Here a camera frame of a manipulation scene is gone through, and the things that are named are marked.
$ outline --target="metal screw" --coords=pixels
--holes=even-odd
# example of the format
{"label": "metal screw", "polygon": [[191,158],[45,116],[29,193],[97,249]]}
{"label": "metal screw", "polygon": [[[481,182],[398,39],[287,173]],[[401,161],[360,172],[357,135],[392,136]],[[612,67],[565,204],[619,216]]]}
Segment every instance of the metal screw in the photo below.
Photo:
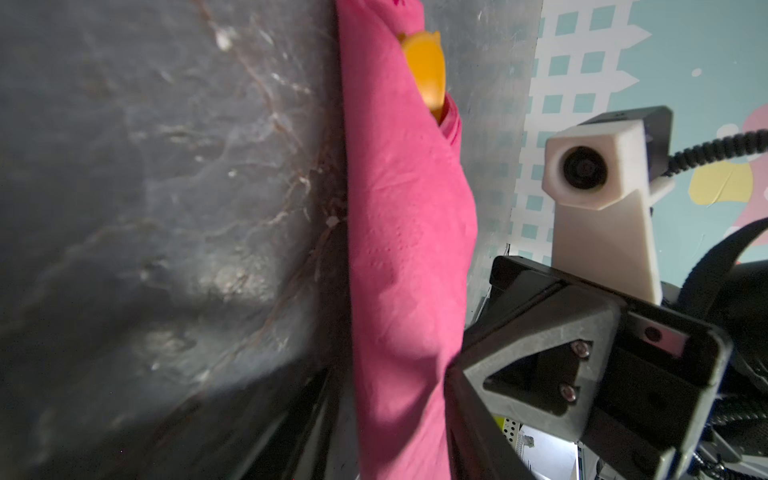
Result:
{"label": "metal screw", "polygon": [[567,383],[560,384],[560,395],[562,395],[565,401],[568,403],[573,403],[576,401],[576,389]]}
{"label": "metal screw", "polygon": [[585,359],[589,356],[589,344],[584,340],[575,340],[571,342],[571,351],[576,354],[580,359]]}

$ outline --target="white plastic bracket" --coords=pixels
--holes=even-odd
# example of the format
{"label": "white plastic bracket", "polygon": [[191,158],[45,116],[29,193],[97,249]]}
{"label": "white plastic bracket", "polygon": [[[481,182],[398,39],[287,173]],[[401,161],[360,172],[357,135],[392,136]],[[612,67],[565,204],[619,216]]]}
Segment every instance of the white plastic bracket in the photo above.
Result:
{"label": "white plastic bracket", "polygon": [[[674,184],[648,184],[641,120],[576,125],[547,141],[543,188],[556,202],[552,266],[650,303],[661,303],[650,206]],[[563,171],[577,147],[597,151],[607,166],[604,184],[580,190]]]}

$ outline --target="yellow painted shape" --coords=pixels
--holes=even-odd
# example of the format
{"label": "yellow painted shape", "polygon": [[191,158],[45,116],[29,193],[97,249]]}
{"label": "yellow painted shape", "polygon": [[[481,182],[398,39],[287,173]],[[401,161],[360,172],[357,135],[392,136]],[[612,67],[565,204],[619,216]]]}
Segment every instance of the yellow painted shape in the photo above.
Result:
{"label": "yellow painted shape", "polygon": [[440,32],[419,31],[401,37],[400,46],[424,104],[440,121],[445,102],[445,56],[440,46]]}
{"label": "yellow painted shape", "polygon": [[496,421],[496,425],[498,425],[499,430],[504,429],[504,417],[500,417],[498,415],[494,415],[493,419]]}
{"label": "yellow painted shape", "polygon": [[694,170],[688,195],[696,205],[718,202],[746,203],[752,196],[752,185],[752,169],[749,164],[721,161]]}

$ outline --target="pink napkin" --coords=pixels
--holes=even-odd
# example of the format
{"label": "pink napkin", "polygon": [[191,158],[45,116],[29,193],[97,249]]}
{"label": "pink napkin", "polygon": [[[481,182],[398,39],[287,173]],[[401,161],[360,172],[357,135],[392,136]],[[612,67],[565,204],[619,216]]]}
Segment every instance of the pink napkin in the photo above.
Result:
{"label": "pink napkin", "polygon": [[450,478],[445,369],[462,344],[475,202],[461,120],[440,126],[396,35],[416,0],[336,0],[349,178],[349,269],[364,480]]}

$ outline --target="black lens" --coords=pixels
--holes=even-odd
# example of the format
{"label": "black lens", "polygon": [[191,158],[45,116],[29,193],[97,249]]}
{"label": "black lens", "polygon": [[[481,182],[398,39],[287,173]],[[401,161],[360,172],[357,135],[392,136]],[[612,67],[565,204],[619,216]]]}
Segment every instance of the black lens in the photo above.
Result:
{"label": "black lens", "polygon": [[563,162],[565,180],[580,190],[589,190],[605,183],[608,168],[605,160],[589,147],[579,147]]}

